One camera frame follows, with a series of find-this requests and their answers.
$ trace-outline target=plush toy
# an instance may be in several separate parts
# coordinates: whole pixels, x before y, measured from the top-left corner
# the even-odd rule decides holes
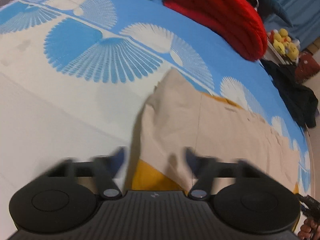
[[[270,42],[273,44],[273,41],[274,41],[274,35],[275,33],[278,33],[278,30],[274,29],[272,30],[271,32],[267,33],[268,37],[269,37],[269,40]]]
[[[283,38],[281,37],[281,35],[279,33],[273,34],[273,41],[282,42],[282,40],[283,40]]]
[[[294,39],[294,40],[292,40],[291,42],[294,43],[294,44],[297,46],[298,50],[301,49],[300,41],[299,41],[298,39]]]
[[[283,44],[283,46],[286,48],[286,47],[288,47],[289,42],[288,42],[288,41],[284,41],[284,42],[282,42],[282,44]]]
[[[279,34],[281,35],[281,37],[285,38],[285,37],[288,36],[288,31],[286,29],[284,29],[284,28],[281,28],[279,30]]]
[[[286,50],[287,50],[286,54],[289,57],[289,59],[291,59],[291,61],[296,61],[296,59],[299,56],[299,50],[298,50],[297,46],[294,43],[289,42]]]
[[[291,38],[289,37],[289,36],[286,36],[285,38],[284,38],[284,42],[291,42]]]
[[[277,41],[274,40],[273,41],[273,47],[276,49],[276,51],[280,54],[280,55],[285,55],[285,49],[284,49],[284,45]]]

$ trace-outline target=red blanket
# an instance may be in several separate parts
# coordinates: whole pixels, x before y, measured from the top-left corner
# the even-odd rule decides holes
[[[247,60],[266,52],[266,30],[246,0],[165,0],[164,5],[207,26]]]

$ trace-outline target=blue bedsheet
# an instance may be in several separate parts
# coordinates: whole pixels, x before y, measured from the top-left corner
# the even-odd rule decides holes
[[[201,91],[261,114],[300,150],[299,181],[310,187],[307,144],[259,62],[243,59],[219,35],[148,0],[20,0],[0,12],[0,34],[66,17],[44,54],[58,72],[88,82],[135,82],[169,62]]]

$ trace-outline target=stuffed animal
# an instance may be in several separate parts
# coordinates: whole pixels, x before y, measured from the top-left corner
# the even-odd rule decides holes
[[[294,43],[294,44],[297,46],[298,50],[301,49],[300,41],[299,41],[298,39],[294,39],[294,40],[292,40],[291,42]]]
[[[297,46],[294,43],[289,42],[286,50],[287,50],[286,54],[289,57],[289,59],[291,59],[291,61],[296,61],[296,59],[299,56],[299,50],[298,50]]]
[[[273,34],[273,41],[279,41],[282,42],[284,39],[281,37],[279,33]]]
[[[284,43],[284,42],[291,42],[291,38],[288,36],[288,31],[284,28],[281,28],[279,30],[279,34],[281,36],[281,42]]]
[[[284,42],[291,42],[291,38],[289,37],[289,36],[286,36],[285,38],[284,38]]]
[[[279,34],[281,35],[281,37],[285,38],[285,37],[288,36],[288,31],[286,29],[284,29],[284,28],[281,28],[279,30]]]
[[[280,54],[280,55],[285,55],[285,49],[284,49],[284,45],[277,41],[274,40],[273,41],[273,47],[276,49],[276,51]]]
[[[283,44],[283,46],[286,48],[286,47],[288,47],[289,42],[288,42],[288,41],[284,41],[284,42],[282,42],[282,44]]]

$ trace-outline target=bed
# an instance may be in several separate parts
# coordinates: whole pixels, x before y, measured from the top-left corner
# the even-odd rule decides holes
[[[299,191],[310,192],[304,134],[260,62],[159,0],[15,0],[0,11],[0,50],[2,210],[61,158],[133,150],[143,104],[171,68],[288,137],[300,152]],[[5,238],[14,226],[1,214]]]

